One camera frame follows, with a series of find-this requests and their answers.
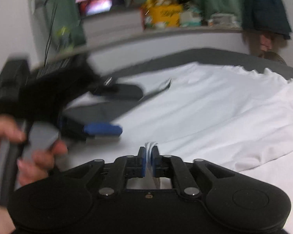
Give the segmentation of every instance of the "cardboard box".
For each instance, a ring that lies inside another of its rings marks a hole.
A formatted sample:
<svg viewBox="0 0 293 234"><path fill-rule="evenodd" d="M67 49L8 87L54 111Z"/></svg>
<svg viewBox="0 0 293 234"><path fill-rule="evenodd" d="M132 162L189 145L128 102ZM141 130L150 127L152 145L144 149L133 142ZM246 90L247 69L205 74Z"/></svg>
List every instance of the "cardboard box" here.
<svg viewBox="0 0 293 234"><path fill-rule="evenodd" d="M179 27L180 12L182 12L182 6L178 4L149 8L152 23L166 22L166 27Z"/></svg>

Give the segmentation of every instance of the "dark gray surface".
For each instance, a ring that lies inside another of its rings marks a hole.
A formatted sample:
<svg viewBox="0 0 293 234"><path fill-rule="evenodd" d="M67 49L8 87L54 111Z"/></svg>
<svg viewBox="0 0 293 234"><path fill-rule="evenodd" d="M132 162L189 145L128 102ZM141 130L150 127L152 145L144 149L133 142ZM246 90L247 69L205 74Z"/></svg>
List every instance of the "dark gray surface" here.
<svg viewBox="0 0 293 234"><path fill-rule="evenodd" d="M282 75L285 79L293 78L293 68L275 61L258 58L252 55L241 54L212 48L190 49L180 53L156 58L147 62L133 65L108 76L123 77L139 74L142 72L156 71L164 68L180 66L197 61L202 64L243 66L246 70L255 69L263 73L265 68Z"/></svg>

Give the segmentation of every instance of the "person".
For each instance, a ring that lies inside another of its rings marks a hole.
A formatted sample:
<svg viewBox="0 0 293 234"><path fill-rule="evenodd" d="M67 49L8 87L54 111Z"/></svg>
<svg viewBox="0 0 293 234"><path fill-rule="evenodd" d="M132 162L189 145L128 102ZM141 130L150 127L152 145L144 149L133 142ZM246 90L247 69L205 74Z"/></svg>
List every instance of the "person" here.
<svg viewBox="0 0 293 234"><path fill-rule="evenodd" d="M7 139L12 143L25 141L26 135L19 130L16 122L7 116L0 116L0 141ZM48 177L48 170L54 167L54 157L67 153L67 147L62 141L57 141L48 151L35 151L32 161L18 159L18 181L24 186ZM9 234L15 230L6 208L0 207L0 234Z"/></svg>

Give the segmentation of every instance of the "screen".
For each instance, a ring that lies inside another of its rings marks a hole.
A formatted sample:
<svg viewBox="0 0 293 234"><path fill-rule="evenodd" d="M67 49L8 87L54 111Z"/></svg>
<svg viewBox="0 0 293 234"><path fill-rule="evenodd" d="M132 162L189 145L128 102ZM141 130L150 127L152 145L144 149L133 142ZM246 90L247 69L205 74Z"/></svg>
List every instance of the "screen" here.
<svg viewBox="0 0 293 234"><path fill-rule="evenodd" d="M81 17L86 17L105 11L112 6L125 5L125 0L76 0Z"/></svg>

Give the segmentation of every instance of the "white sheet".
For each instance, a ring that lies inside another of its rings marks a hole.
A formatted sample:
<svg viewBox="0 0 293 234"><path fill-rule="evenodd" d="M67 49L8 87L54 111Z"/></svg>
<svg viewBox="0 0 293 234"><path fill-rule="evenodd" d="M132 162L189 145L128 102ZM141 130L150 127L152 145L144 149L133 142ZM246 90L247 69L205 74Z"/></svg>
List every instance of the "white sheet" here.
<svg viewBox="0 0 293 234"><path fill-rule="evenodd" d="M118 156L135 155L140 146L158 144L161 154L185 162L203 158L236 171L253 168L244 173L284 189L293 203L293 191L287 187L293 189L293 181L285 177L293 167L289 165L281 178L283 162L293 160L293 80L268 69L258 74L241 67L191 63L122 82L139 83L148 93L169 80L169 90L114 122L123 127L120 140L76 146L67 167L96 158L113 162ZM85 95L72 105L91 101ZM293 210L287 228L293 234Z"/></svg>

